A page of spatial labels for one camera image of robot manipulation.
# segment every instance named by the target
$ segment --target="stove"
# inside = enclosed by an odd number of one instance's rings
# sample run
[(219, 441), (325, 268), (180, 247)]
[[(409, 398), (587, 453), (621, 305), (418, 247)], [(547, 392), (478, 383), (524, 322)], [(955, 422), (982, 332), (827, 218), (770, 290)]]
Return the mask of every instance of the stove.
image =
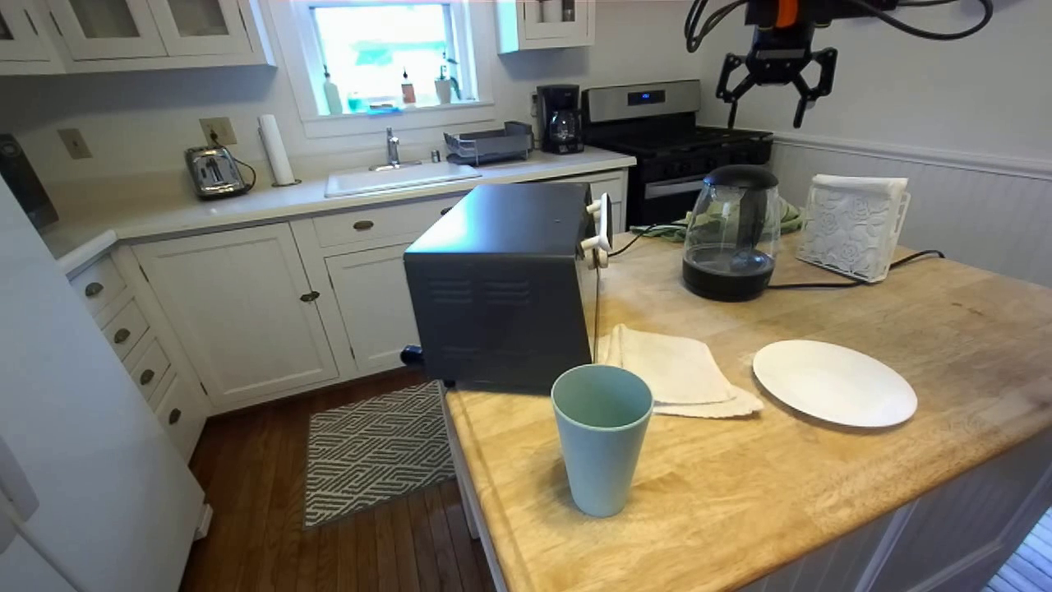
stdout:
[(587, 143), (635, 155), (628, 172), (628, 224), (680, 221), (703, 176), (722, 165), (768, 165), (770, 132), (700, 129), (700, 83), (649, 83), (587, 88)]

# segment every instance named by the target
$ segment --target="faucet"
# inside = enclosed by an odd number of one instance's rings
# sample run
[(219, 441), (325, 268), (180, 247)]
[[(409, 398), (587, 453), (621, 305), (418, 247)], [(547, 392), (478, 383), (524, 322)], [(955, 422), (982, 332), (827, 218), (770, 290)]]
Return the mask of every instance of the faucet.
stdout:
[(400, 166), (400, 161), (398, 161), (398, 134), (394, 134), (394, 129), (390, 129), (390, 166)]

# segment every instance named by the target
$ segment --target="glass kettle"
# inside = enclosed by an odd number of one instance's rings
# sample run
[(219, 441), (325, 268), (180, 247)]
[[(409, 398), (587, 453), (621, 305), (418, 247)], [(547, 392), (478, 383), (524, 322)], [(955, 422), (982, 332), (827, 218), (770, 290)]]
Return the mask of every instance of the glass kettle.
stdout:
[(777, 268), (780, 205), (768, 166), (709, 172), (689, 213), (683, 286), (703, 300), (758, 300)]

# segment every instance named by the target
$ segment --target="black microwave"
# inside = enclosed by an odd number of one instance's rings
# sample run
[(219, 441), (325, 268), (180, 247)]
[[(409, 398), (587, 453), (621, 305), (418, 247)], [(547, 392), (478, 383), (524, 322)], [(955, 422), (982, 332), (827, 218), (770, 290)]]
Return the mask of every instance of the black microwave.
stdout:
[(548, 394), (592, 362), (589, 184), (483, 184), (404, 250), (421, 362), (478, 392)]
[(6, 182), (11, 194), (20, 201), (32, 228), (45, 228), (59, 221), (52, 201), (45, 197), (27, 152), (14, 134), (0, 134), (0, 176)]

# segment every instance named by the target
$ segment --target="striped rug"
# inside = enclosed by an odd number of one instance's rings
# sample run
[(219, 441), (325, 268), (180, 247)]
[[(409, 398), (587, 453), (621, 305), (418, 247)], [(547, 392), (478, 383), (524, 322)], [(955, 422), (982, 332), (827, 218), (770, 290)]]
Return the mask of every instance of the striped rug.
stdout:
[(1052, 592), (1052, 508), (1029, 529), (988, 592)]
[(454, 478), (439, 380), (308, 416), (306, 525)]

